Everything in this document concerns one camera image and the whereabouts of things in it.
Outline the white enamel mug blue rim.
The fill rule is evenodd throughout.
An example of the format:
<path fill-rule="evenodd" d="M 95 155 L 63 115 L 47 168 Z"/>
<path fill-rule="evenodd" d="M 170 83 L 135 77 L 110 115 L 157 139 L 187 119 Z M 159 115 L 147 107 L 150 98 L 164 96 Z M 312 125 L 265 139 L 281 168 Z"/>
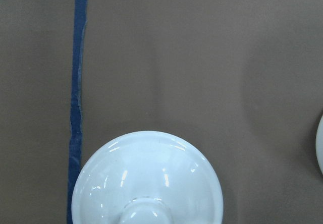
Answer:
<path fill-rule="evenodd" d="M 321 117 L 315 138 L 315 151 L 319 169 L 323 172 L 323 117 Z"/>

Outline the white ceramic lid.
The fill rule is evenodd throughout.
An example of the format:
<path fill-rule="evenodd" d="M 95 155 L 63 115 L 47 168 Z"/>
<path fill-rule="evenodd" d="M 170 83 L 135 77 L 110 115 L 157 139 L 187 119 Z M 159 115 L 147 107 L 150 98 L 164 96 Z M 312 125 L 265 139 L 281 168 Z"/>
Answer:
<path fill-rule="evenodd" d="M 158 131 L 117 137 L 76 181 L 73 223 L 221 223 L 218 177 L 189 142 Z"/>

